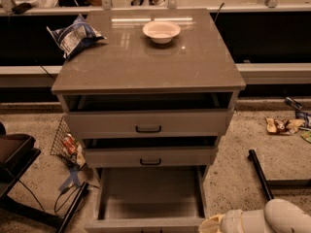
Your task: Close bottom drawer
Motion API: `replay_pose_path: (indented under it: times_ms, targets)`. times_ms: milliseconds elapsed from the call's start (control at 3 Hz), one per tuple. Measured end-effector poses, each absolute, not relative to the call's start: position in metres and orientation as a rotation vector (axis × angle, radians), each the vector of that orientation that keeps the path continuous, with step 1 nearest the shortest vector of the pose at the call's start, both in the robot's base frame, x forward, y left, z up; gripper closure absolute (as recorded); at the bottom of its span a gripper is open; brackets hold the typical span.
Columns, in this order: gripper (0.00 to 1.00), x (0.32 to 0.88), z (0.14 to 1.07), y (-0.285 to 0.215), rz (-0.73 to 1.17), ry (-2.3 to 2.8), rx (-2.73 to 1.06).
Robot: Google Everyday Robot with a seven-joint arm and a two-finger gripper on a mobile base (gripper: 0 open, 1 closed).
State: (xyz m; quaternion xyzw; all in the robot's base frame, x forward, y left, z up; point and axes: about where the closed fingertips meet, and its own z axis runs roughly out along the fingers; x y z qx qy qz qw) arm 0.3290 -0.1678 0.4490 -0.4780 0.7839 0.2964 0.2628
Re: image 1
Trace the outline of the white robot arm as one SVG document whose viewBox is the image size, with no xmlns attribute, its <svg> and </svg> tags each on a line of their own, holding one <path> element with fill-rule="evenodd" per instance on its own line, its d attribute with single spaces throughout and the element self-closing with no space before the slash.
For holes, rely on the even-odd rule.
<svg viewBox="0 0 311 233">
<path fill-rule="evenodd" d="M 198 233 L 311 233 L 311 216 L 284 199 L 260 210 L 231 210 L 205 219 Z"/>
</svg>

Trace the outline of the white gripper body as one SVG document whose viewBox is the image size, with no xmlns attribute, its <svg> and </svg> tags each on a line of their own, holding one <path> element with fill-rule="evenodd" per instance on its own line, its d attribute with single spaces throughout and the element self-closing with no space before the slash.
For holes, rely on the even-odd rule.
<svg viewBox="0 0 311 233">
<path fill-rule="evenodd" d="M 223 233 L 266 233 L 263 210 L 231 210 L 221 220 Z"/>
</svg>

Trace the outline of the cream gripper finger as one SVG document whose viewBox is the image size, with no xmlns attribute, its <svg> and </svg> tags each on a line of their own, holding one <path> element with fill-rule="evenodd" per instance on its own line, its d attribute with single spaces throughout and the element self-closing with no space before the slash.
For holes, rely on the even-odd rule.
<svg viewBox="0 0 311 233">
<path fill-rule="evenodd" d="M 205 219 L 198 227 L 198 233 L 222 233 L 221 221 L 223 215 L 217 214 Z"/>
</svg>

